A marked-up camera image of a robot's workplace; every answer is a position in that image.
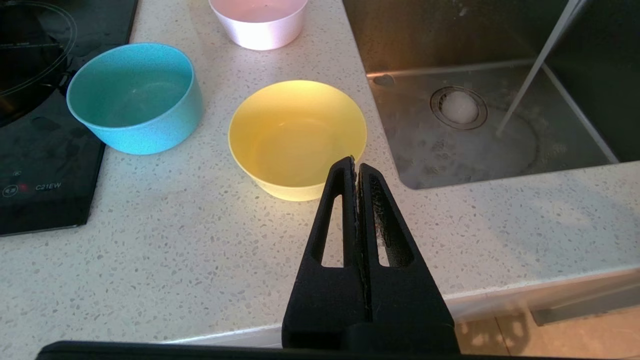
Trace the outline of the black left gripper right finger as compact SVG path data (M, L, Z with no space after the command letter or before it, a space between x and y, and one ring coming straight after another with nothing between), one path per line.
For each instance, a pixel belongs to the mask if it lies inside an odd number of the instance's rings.
M455 324L384 176L362 164L358 246L365 320L362 351L457 351Z

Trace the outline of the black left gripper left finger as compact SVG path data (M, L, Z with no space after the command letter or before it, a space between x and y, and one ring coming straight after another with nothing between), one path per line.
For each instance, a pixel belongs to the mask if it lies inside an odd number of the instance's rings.
M322 264L336 198L342 198L341 267ZM281 344L286 349L340 349L344 332L370 319L367 245L355 160L329 169L286 306Z

